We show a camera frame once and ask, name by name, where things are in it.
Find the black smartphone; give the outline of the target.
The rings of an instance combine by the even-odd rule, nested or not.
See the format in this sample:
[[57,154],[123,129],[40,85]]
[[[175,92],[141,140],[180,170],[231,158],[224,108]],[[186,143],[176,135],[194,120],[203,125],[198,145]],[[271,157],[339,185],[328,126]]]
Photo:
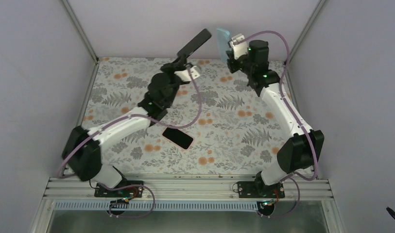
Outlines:
[[177,57],[185,56],[188,58],[198,50],[206,41],[212,37],[208,29],[202,29],[193,39],[191,39],[178,53]]

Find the light blue phone case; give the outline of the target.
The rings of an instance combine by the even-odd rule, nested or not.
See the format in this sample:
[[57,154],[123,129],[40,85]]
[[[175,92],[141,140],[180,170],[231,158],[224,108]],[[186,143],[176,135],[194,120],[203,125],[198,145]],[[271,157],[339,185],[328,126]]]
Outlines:
[[227,51],[230,50],[229,41],[231,40],[230,32],[224,28],[217,27],[217,45],[219,49],[220,59],[227,63],[228,55]]

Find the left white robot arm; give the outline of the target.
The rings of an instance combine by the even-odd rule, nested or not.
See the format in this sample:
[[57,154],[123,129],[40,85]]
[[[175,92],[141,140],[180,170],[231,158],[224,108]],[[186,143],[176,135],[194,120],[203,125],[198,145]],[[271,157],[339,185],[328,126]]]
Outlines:
[[73,176],[81,181],[95,181],[113,196],[119,197],[126,191],[125,176],[113,165],[103,163],[104,151],[123,138],[155,124],[180,129],[162,119],[176,98],[182,85],[192,83],[201,76],[201,68],[187,62],[186,55],[180,55],[171,63],[161,66],[155,74],[141,102],[127,113],[102,125],[86,129],[81,125],[72,129],[62,152],[59,178],[66,178],[64,169],[69,166]]

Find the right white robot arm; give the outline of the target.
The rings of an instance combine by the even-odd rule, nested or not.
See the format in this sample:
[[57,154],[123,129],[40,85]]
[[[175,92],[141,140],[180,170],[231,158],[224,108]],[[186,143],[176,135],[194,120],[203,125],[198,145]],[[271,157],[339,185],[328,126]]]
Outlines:
[[230,40],[229,46],[226,54],[230,72],[241,71],[247,76],[248,86],[271,108],[288,139],[278,151],[277,161],[257,175],[255,193],[265,198],[272,193],[274,184],[317,164],[324,135],[300,116],[287,96],[282,78],[269,68],[268,42],[238,38]]

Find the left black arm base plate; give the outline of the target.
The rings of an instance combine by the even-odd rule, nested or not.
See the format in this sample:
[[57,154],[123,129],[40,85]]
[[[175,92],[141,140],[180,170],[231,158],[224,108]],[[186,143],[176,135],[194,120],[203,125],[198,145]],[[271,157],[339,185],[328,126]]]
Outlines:
[[94,196],[97,198],[141,198],[143,193],[143,187],[131,187],[120,189],[116,191],[111,191],[105,189],[100,184],[96,185],[96,190],[94,192]]

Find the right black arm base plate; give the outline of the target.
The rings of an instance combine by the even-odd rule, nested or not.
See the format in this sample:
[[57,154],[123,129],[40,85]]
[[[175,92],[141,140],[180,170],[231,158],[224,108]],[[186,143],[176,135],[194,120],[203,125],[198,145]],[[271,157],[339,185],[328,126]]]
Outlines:
[[282,183],[264,185],[262,182],[239,181],[236,185],[238,196],[241,199],[285,198]]

